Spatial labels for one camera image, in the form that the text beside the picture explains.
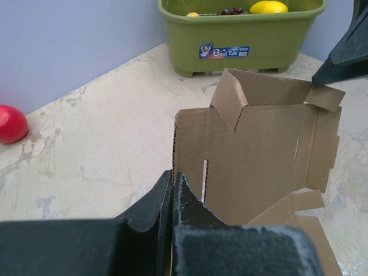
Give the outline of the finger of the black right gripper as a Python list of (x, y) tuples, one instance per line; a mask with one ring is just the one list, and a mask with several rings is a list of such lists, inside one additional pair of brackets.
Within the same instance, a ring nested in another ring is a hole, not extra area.
[(367, 77), (367, 1), (355, 1), (348, 31), (312, 76), (315, 86)]

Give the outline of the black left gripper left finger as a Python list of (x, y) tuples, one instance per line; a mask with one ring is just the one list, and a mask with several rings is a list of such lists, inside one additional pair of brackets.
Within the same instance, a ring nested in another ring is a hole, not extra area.
[(1, 223), (2, 275), (169, 275), (172, 173), (115, 218)]

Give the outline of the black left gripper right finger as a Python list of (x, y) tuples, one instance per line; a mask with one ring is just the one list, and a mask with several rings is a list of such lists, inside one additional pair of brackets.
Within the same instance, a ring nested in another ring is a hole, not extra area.
[(226, 225), (177, 175), (172, 212), (173, 275), (324, 275), (300, 228)]

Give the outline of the brown cardboard box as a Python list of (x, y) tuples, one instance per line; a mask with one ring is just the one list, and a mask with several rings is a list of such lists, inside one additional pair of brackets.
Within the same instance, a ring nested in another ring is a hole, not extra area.
[(339, 145), (345, 93), (305, 80), (223, 71), (207, 108), (175, 116), (172, 168), (228, 225), (292, 225), (316, 246), (326, 275), (341, 269), (319, 219)]

